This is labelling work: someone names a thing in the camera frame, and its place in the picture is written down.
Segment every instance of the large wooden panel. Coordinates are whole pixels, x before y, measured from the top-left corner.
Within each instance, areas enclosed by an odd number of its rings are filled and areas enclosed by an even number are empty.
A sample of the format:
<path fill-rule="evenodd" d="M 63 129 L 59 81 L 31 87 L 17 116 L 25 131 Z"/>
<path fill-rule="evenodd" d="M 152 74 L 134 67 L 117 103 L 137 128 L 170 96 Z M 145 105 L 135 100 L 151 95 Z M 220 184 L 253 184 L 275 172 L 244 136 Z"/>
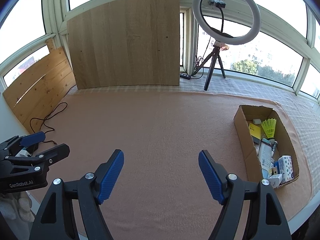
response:
<path fill-rule="evenodd" d="M 116 0 L 68 21 L 78 89 L 179 85 L 179 0 Z"/>
<path fill-rule="evenodd" d="M 66 54 L 58 48 L 24 71 L 3 95 L 18 120 L 33 133 L 32 128 L 38 131 L 42 121 L 33 120 L 31 128 L 30 120 L 50 114 L 75 84 Z"/>

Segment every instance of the plaid fabric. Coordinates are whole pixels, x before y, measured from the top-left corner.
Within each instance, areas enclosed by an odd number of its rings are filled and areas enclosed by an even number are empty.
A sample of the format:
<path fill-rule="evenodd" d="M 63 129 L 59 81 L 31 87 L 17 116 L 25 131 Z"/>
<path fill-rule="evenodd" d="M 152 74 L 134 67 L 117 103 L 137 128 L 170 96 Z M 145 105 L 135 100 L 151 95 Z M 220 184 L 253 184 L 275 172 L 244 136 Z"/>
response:
<path fill-rule="evenodd" d="M 117 86 L 77 90 L 72 88 L 68 94 L 83 94 L 96 91 L 184 91 L 220 93 L 253 98 L 263 98 L 281 104 L 289 115 L 299 135 L 303 152 L 307 158 L 312 177 L 313 196 L 320 190 L 320 107 L 318 104 L 296 96 L 294 93 L 257 82 L 212 76 L 208 91 L 204 91 L 205 77 L 198 80 L 180 78 L 179 86 Z"/>

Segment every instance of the blue textured pad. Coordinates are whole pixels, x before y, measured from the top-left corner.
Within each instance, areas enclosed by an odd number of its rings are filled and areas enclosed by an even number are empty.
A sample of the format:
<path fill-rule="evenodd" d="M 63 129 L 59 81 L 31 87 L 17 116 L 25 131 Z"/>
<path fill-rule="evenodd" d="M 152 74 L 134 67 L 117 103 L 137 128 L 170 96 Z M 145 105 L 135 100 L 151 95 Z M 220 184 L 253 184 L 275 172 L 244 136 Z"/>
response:
<path fill-rule="evenodd" d="M 209 187 L 213 199 L 217 200 L 219 204 L 222 204 L 225 198 L 222 193 L 221 181 L 219 180 L 217 174 L 209 163 L 208 158 L 204 155 L 203 152 L 199 153 L 198 161 L 199 167 L 202 171 L 205 182 Z"/>
<path fill-rule="evenodd" d="M 98 204 L 101 205 L 105 199 L 110 197 L 111 191 L 116 184 L 120 171 L 124 164 L 124 154 L 120 151 L 100 184 L 100 191 L 97 197 Z"/>
<path fill-rule="evenodd" d="M 20 146 L 27 148 L 36 143 L 43 142 L 44 140 L 45 140 L 44 132 L 37 132 L 37 133 L 30 134 L 23 137 L 20 141 Z"/>

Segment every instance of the metal screw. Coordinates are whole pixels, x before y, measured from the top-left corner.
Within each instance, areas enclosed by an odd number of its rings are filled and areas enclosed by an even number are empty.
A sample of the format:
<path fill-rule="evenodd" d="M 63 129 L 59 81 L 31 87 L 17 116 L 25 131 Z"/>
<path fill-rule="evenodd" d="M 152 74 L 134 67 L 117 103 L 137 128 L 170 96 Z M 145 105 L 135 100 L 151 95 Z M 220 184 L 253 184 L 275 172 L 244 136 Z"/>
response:
<path fill-rule="evenodd" d="M 231 173 L 231 174 L 228 175 L 228 178 L 232 179 L 232 180 L 236 180 L 238 177 L 237 177 L 236 174 Z"/>
<path fill-rule="evenodd" d="M 92 179 L 93 177 L 94 177 L 94 174 L 93 174 L 92 172 L 87 173 L 87 174 L 85 175 L 85 178 L 86 178 L 86 179 Z"/>
<path fill-rule="evenodd" d="M 61 182 L 61 179 L 55 179 L 55 180 L 53 181 L 53 184 L 54 184 L 54 185 L 58 185 L 58 184 L 60 184 L 60 182 Z"/>
<path fill-rule="evenodd" d="M 267 180 L 267 179 L 263 179 L 261 182 L 263 185 L 266 185 L 266 186 L 269 185 L 269 180 Z"/>

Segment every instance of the brown cardboard box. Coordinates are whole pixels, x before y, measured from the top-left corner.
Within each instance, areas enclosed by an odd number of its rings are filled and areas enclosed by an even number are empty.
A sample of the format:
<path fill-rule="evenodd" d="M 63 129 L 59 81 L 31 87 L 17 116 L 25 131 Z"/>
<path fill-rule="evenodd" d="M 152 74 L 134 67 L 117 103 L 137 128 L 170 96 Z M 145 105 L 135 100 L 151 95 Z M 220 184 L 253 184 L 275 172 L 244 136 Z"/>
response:
<path fill-rule="evenodd" d="M 269 118 L 275 118 L 277 120 L 274 137 L 275 140 L 278 142 L 278 145 L 277 151 L 273 156 L 274 160 L 277 161 L 278 158 L 282 155 L 290 155 L 292 159 L 293 180 L 280 185 L 281 187 L 289 183 L 292 183 L 298 179 L 299 165 L 290 137 L 276 111 L 274 111 L 272 108 L 265 106 L 240 105 L 235 117 L 233 118 L 233 121 L 235 123 L 238 137 L 240 140 L 248 180 L 253 182 L 259 182 L 263 179 L 261 165 L 256 153 L 256 149 L 254 148 L 248 123 L 252 122 L 253 119 L 261 119 L 261 121 L 263 122 L 264 120 Z"/>

